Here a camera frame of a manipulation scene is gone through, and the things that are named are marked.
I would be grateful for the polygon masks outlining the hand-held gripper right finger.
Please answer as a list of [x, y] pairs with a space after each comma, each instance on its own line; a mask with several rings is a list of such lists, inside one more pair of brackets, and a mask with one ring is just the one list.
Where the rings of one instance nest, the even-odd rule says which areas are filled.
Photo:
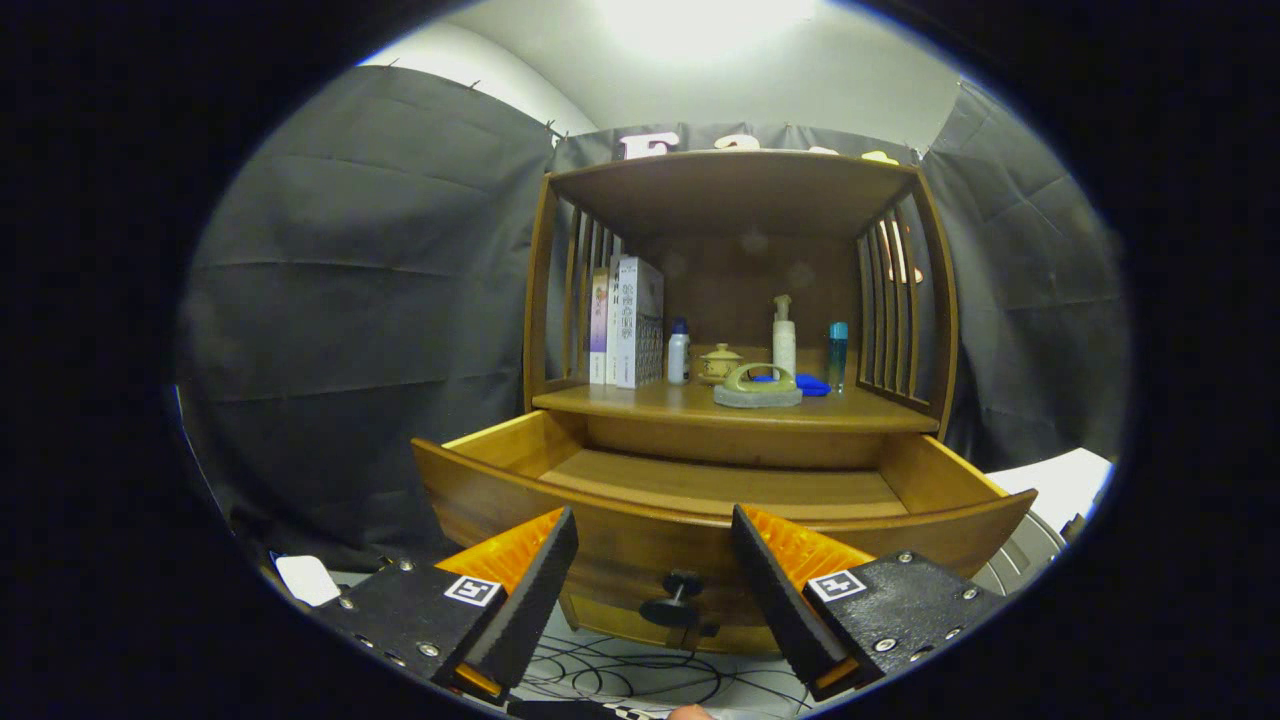
[[730, 532], [776, 644], [818, 701], [923, 664], [1007, 602], [915, 550], [872, 556], [753, 506], [733, 506]]

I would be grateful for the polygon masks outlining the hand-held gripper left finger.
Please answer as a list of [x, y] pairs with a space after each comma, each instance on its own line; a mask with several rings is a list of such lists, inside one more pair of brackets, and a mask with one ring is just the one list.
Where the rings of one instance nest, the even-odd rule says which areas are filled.
[[357, 650], [435, 689], [502, 706], [524, 679], [579, 550], [553, 509], [449, 557], [402, 557], [317, 607]]

